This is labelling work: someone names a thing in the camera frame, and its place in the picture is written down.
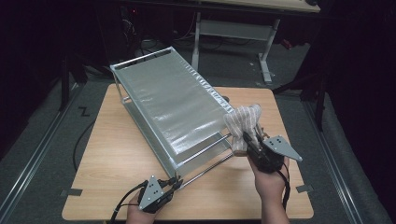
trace dark background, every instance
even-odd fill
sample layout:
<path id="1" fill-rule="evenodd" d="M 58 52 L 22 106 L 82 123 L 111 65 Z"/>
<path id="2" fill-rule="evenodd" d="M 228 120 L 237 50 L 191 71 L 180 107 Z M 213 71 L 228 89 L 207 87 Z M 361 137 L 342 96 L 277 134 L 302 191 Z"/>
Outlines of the dark background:
<path id="1" fill-rule="evenodd" d="M 169 8 L 128 5 L 136 31 L 122 35 L 120 6 L 36 1 L 0 4 L 0 149 L 3 158 L 62 73 L 65 55 L 97 67 L 134 57 L 141 35 L 171 43 L 188 29 L 188 14 Z M 322 14 L 339 22 L 282 20 L 276 43 L 308 42 L 311 49 L 296 79 L 317 78 L 296 88 L 326 90 L 346 137 L 382 204 L 395 220 L 394 149 L 396 4 L 321 1 Z"/>

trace gray carpet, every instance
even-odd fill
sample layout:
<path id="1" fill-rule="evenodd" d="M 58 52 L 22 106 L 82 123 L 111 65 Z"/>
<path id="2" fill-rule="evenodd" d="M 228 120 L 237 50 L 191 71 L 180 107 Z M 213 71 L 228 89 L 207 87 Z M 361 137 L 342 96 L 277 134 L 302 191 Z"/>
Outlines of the gray carpet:
<path id="1" fill-rule="evenodd" d="M 191 46 L 181 46 L 181 44 L 186 45 L 186 42 L 178 43 L 175 48 L 190 62 Z M 215 43 L 205 44 L 204 48 L 218 47 Z M 256 51 L 260 52 L 260 47 L 257 47 L 260 44 L 260 42 L 247 43 L 241 47 L 223 43 L 216 50 L 203 49 L 199 72 L 213 86 L 273 89 L 293 79 L 309 48 L 309 46 L 302 46 L 286 50 L 282 46 L 274 45 L 268 58 L 274 83 L 265 85 L 255 54 Z M 238 48 L 246 48 L 249 53 Z M 71 104 L 58 132 L 53 136 L 47 155 L 7 223 L 71 223 L 62 219 L 66 198 L 61 196 L 61 191 L 70 188 L 72 184 L 75 175 L 73 167 L 75 145 L 82 136 L 76 150 L 78 164 L 90 136 L 90 125 L 98 114 L 106 87 L 112 82 L 113 80 L 109 77 L 89 75 L 89 81 Z M 337 188 L 332 181 L 330 170 L 326 165 L 316 129 L 310 123 L 310 118 L 298 95 L 295 91 L 287 91 L 277 95 L 276 102 L 291 144 L 304 157 L 304 161 L 299 164 L 304 182 L 313 188 L 313 191 L 308 195 L 314 208 L 314 216 L 308 220 L 292 220 L 291 223 L 350 223 Z M 19 140 L 0 162 L 1 201 L 11 191 L 24 165 L 29 161 L 45 131 L 55 118 L 59 104 L 60 85 L 58 84 L 48 99 L 30 118 L 29 125 Z M 326 99 L 323 128 L 323 133 L 340 171 L 360 209 L 363 223 L 391 223 L 387 213 L 376 199 L 370 182 L 356 161 L 328 98 Z M 209 223 L 209 221 L 189 223 Z"/>

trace human hand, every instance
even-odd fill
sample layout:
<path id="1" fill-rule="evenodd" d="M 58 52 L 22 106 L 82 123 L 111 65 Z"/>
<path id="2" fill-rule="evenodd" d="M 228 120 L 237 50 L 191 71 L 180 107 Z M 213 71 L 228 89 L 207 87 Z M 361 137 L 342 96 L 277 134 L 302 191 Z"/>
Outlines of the human hand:
<path id="1" fill-rule="evenodd" d="M 285 188 L 285 181 L 283 178 L 277 172 L 267 174 L 259 171 L 249 156 L 247 156 L 247 159 L 255 177 L 256 190 L 259 193 L 262 202 L 281 203 L 283 189 Z M 289 167 L 289 158 L 285 157 L 284 163 Z M 288 171 L 285 166 L 282 166 L 280 172 L 288 178 Z"/>
<path id="2" fill-rule="evenodd" d="M 249 156 L 247 156 L 247 159 L 255 177 L 256 190 L 262 199 L 262 224 L 289 224 L 288 215 L 282 206 L 285 181 L 278 172 L 267 174 L 259 171 Z M 289 167 L 289 158 L 285 157 L 284 163 Z M 285 166 L 282 166 L 280 172 L 286 178 L 289 178 Z"/>
<path id="3" fill-rule="evenodd" d="M 152 224 L 155 217 L 160 213 L 161 208 L 154 214 L 146 213 L 139 209 L 137 199 L 140 191 L 129 201 L 128 213 L 126 218 L 126 224 Z"/>

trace metal rod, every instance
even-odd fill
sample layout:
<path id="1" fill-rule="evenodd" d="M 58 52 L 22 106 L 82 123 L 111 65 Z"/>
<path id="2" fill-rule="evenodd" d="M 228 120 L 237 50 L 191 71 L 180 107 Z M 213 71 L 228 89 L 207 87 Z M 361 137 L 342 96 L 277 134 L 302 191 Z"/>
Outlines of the metal rod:
<path id="1" fill-rule="evenodd" d="M 201 12 L 197 12 L 197 19 L 195 23 L 195 39 L 194 50 L 192 51 L 191 66 L 198 72 L 199 66 L 199 35 L 201 33 Z"/>
<path id="2" fill-rule="evenodd" d="M 164 52 L 166 52 L 166 51 L 174 51 L 174 50 L 175 50 L 175 49 L 172 48 L 172 47 L 166 48 L 166 49 L 161 49 L 161 50 L 152 52 L 152 53 L 150 53 L 150 54 L 146 54 L 146 55 L 143 55 L 143 56 L 134 58 L 134 59 L 132 59 L 132 60 L 123 62 L 123 63 L 112 64 L 112 65 L 110 65 L 110 69 L 111 69 L 112 71 L 119 70 L 119 69 L 124 68 L 125 66 L 127 66 L 127 65 L 130 64 L 130 63 L 134 63 L 134 62 L 137 62 L 137 61 L 139 61 L 139 60 L 142 60 L 142 59 L 145 59 L 145 58 L 148 58 L 148 57 L 151 57 L 151 56 L 155 56 L 155 55 L 164 53 Z"/>
<path id="3" fill-rule="evenodd" d="M 201 155 L 202 153 L 208 151 L 210 148 L 212 148 L 213 146 L 217 145 L 218 143 L 220 143 L 221 141 L 223 141 L 224 139 L 230 137 L 231 134 L 227 133 L 226 135 L 222 136 L 219 140 L 217 140 L 216 142 L 210 144 L 209 146 L 207 146 L 206 148 L 202 149 L 201 151 L 195 153 L 194 155 L 188 157 L 186 160 L 184 160 L 183 162 L 180 163 L 180 165 L 183 165 L 189 161 L 192 161 L 194 158 L 198 157 L 199 155 Z"/>
<path id="4" fill-rule="evenodd" d="M 265 45 L 264 53 L 260 57 L 261 62 L 265 62 L 265 60 L 267 60 L 268 53 L 270 52 L 270 48 L 274 42 L 274 38 L 275 38 L 277 27 L 279 26 L 279 23 L 280 23 L 280 19 L 277 19 L 274 21 L 274 25 L 272 26 L 271 32 L 268 35 L 269 37 L 268 37 L 268 40 Z"/>
<path id="5" fill-rule="evenodd" d="M 184 187 L 186 187 L 187 185 L 189 185 L 192 181 L 198 179 L 199 177 L 201 177 L 202 175 L 206 174 L 207 172 L 209 172 L 210 170 L 212 170 L 213 168 L 215 168 L 216 166 L 224 163 L 225 161 L 229 160 L 230 158 L 233 157 L 233 153 L 228 154 L 226 157 L 224 157 L 223 159 L 221 159 L 220 161 L 216 162 L 215 164 L 209 166 L 207 169 L 205 169 L 204 171 L 202 171 L 200 174 L 196 175 L 195 177 L 193 177 L 192 179 L 190 179 L 189 181 L 187 181 L 185 184 L 183 184 L 180 189 L 184 189 Z"/>

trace desk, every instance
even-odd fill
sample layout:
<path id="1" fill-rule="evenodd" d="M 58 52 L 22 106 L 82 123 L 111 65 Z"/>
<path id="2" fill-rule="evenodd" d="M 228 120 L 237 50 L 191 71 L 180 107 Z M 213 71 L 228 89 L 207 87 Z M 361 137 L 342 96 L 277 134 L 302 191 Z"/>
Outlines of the desk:
<path id="1" fill-rule="evenodd" d="M 201 2 L 237 5 L 242 7 L 264 7 L 277 10 L 293 10 L 299 12 L 319 13 L 318 6 L 309 6 L 303 0 L 203 0 Z M 262 76 L 265 84 L 272 84 L 271 73 L 268 69 L 267 57 L 274 41 L 280 19 L 276 18 L 272 26 L 243 24 L 237 22 L 201 20 L 201 13 L 197 14 L 195 24 L 195 43 L 192 53 L 191 66 L 198 71 L 199 38 L 200 35 L 217 35 L 265 41 L 262 53 L 259 54 Z"/>
<path id="2" fill-rule="evenodd" d="M 270 90 L 216 90 L 228 96 L 233 107 L 260 104 L 261 126 L 272 136 L 282 134 L 288 139 L 274 95 Z M 121 104 L 116 86 L 110 85 L 73 182 L 72 189 L 82 189 L 82 193 L 80 196 L 68 196 L 63 218 L 109 220 L 122 196 L 151 175 L 156 175 L 160 179 L 168 178 L 134 120 Z M 304 184 L 296 161 L 290 161 L 290 184 L 287 208 L 289 218 L 311 218 L 313 209 L 307 193 L 298 193 L 296 190 L 296 187 Z M 261 201 L 254 187 L 254 176 L 248 160 L 234 157 L 178 191 L 157 219 L 260 217 Z M 118 218 L 126 218 L 125 207 L 121 208 Z"/>

